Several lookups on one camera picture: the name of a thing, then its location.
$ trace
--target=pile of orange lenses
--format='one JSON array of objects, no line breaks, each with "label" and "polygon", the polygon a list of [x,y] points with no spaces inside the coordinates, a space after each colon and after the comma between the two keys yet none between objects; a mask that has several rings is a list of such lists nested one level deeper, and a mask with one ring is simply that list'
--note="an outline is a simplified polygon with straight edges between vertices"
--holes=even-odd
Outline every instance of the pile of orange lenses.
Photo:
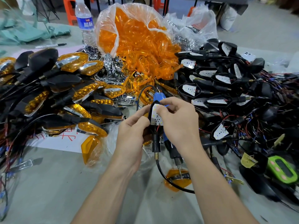
[{"label": "pile of orange lenses", "polygon": [[[140,12],[144,17],[149,12]],[[123,72],[125,76],[140,73],[137,77],[129,77],[125,84],[128,90],[138,94],[144,85],[153,84],[154,79],[173,79],[173,74],[182,65],[178,64],[178,58],[174,55],[181,51],[178,44],[172,44],[170,38],[161,30],[165,27],[159,26],[156,20],[149,22],[148,27],[144,22],[129,18],[124,11],[116,8],[115,25],[119,34],[119,45],[117,56],[125,60]],[[117,35],[100,29],[99,46],[108,53],[114,47]]]}]

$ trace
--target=person's right hand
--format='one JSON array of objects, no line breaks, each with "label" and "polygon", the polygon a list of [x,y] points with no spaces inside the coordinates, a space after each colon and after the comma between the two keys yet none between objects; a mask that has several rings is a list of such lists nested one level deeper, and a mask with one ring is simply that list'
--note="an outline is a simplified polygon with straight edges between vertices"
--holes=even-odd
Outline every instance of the person's right hand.
[{"label": "person's right hand", "polygon": [[198,114],[192,104],[176,97],[165,98],[160,104],[157,114],[162,118],[164,132],[183,155],[184,148],[200,143]]}]

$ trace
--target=blue bottle label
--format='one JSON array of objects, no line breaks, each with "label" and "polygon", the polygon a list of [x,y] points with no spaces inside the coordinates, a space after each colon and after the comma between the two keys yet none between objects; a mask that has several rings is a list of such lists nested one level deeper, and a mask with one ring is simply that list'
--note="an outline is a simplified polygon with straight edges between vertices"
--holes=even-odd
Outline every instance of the blue bottle label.
[{"label": "blue bottle label", "polygon": [[89,18],[79,18],[77,17],[78,26],[82,30],[92,30],[95,28],[92,17]]}]

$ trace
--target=forearm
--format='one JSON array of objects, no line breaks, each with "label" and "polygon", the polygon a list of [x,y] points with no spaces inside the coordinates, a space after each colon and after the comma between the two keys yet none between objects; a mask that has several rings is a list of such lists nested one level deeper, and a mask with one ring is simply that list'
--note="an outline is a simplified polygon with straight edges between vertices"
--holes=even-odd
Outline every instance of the forearm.
[{"label": "forearm", "polygon": [[198,144],[189,146],[194,150],[191,154],[186,154],[184,160],[192,179],[204,223],[258,223],[219,170],[209,160],[202,146],[198,146]]},{"label": "forearm", "polygon": [[115,224],[132,173],[111,164],[71,224]]}]

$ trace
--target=marker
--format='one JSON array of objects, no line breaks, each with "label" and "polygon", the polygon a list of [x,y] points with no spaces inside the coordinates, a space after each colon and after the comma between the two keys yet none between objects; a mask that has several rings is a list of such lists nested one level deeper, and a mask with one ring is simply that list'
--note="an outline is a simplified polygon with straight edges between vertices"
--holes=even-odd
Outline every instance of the marker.
[{"label": "marker", "polygon": [[60,44],[53,44],[53,45],[44,45],[44,46],[36,46],[36,49],[44,49],[49,47],[56,47],[56,46],[65,46],[66,43],[60,43]]}]

